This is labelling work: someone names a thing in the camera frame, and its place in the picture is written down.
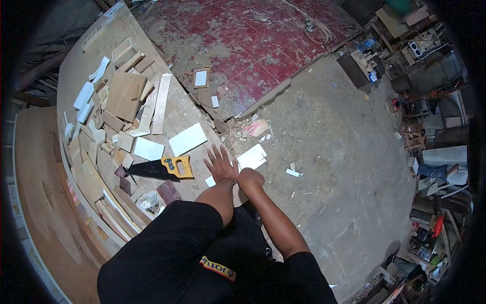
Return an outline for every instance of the black shirt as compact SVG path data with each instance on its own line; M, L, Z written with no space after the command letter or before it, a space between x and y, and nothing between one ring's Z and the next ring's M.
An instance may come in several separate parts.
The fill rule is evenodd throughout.
M311 253L271 259L243 208L226 228L204 203L175 201L105 263L101 303L337 303Z

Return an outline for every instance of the blue jeans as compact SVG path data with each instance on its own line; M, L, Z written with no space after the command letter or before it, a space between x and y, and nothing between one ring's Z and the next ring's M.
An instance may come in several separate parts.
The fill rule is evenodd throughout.
M447 165L435 167L420 163L418 164L417 173L433 179L441 179L443 181L447 181Z

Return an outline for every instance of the broken concrete edge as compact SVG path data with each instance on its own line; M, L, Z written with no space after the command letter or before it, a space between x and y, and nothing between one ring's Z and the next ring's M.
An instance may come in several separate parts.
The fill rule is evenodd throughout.
M275 98L279 97L282 95L286 89L290 87L292 84L292 79L287 78L285 79L282 83L280 83L278 86L273 88L270 92L268 92L265 96L260 98L257 102L252 104L246 111L238 115L238 119L245 119L250 115L255 114L260 108L266 106L267 104L273 102Z

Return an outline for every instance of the yellow saw handle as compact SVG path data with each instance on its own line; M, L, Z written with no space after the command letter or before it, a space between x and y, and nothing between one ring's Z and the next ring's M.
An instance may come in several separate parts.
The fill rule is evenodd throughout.
M174 174L180 179L193 179L191 164L189 163L190 156L179 156L179 157L163 157L160 159L162 165L167 168L167 172ZM180 173L177 164L181 162L184 167L184 174Z

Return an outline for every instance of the hand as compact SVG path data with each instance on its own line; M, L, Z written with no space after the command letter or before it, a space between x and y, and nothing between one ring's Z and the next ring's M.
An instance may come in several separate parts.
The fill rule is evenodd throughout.
M232 182L236 182L238 179L238 163L236 160L233 160L233 166L231 166L229 163L228 154L226 153L223 145L220 145L219 148L221 149L221 154L219 153L218 148L216 148L216 145L212 144L214 155L211 150L206 149L212 166L206 159L204 159L204 163L208 167L209 171L213 174L214 182L217 183L222 178L229 178Z
M265 184L265 178L263 175L251 168L245 168L238 175L238 185L242 190L255 190L258 188L263 189Z

